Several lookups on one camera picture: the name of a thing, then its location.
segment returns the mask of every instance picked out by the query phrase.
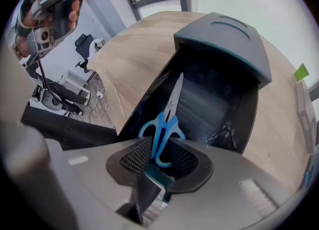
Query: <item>desk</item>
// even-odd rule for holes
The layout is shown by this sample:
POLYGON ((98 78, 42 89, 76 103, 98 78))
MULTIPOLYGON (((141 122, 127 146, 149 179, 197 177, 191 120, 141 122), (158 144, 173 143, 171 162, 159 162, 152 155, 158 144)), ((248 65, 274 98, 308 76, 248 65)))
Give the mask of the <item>desk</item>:
MULTIPOLYGON (((175 53, 173 34, 204 16, 192 12, 158 12, 136 22, 110 40, 89 62, 108 92, 117 133, 175 53)), ((243 156, 294 193, 308 163, 297 117, 294 67, 266 39, 262 42, 273 81, 259 91, 256 119, 243 156)))

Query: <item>scissors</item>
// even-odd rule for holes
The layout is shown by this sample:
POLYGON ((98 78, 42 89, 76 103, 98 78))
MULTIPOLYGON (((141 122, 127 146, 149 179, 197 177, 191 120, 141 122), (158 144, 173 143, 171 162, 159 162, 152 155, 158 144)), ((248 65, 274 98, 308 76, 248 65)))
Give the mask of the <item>scissors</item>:
POLYGON ((163 152, 170 136, 173 133, 176 133, 180 138, 185 139, 185 135, 178 127, 178 119, 175 115, 181 87, 183 84, 183 78, 184 78, 184 74, 181 73, 170 95, 170 98, 168 100, 167 106, 164 109, 164 111, 158 114, 158 116, 154 120, 144 124, 142 128, 140 129, 139 136, 138 136, 138 137, 142 137, 146 128, 148 128, 149 126, 155 126, 156 130, 155 130, 153 147, 152 147, 152 159, 155 158, 156 164, 162 168, 168 168, 171 166, 171 162, 164 163, 160 160, 160 155, 163 152), (163 129, 165 129, 165 133, 159 145, 160 135, 163 129))

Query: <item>gray bin lid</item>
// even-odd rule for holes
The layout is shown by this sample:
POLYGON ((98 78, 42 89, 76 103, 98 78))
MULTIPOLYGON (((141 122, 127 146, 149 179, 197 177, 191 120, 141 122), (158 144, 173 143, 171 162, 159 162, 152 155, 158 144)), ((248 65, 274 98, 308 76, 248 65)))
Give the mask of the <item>gray bin lid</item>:
POLYGON ((268 57, 257 30, 239 20, 212 12, 175 33, 174 41, 176 50, 183 44, 201 44, 234 56, 257 78, 260 88, 272 81, 268 57))

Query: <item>black bin liner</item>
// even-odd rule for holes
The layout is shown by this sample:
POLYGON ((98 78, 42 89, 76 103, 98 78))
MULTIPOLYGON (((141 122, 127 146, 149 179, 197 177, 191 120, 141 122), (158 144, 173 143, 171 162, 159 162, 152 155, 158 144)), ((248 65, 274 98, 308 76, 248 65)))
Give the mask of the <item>black bin liner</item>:
MULTIPOLYGON (((186 139, 243 153, 255 120, 259 82, 233 62, 219 50, 181 47, 141 99, 118 141, 136 138, 140 128, 165 109, 183 72, 176 116, 186 139)), ((144 136, 154 135, 152 128, 144 136)))

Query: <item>scissor blade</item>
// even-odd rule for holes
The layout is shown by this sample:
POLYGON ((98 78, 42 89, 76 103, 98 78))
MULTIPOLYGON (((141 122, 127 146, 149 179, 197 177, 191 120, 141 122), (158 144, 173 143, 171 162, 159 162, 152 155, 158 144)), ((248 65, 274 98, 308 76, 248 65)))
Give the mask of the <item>scissor blade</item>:
POLYGON ((167 119, 167 116, 169 114, 169 117, 167 119, 167 122, 175 115, 177 104, 180 96, 181 87, 183 85, 183 79, 184 74, 183 72, 180 74, 178 80, 176 81, 176 84, 174 86, 174 89, 170 95, 170 98, 168 100, 167 106, 164 109, 164 117, 167 119))

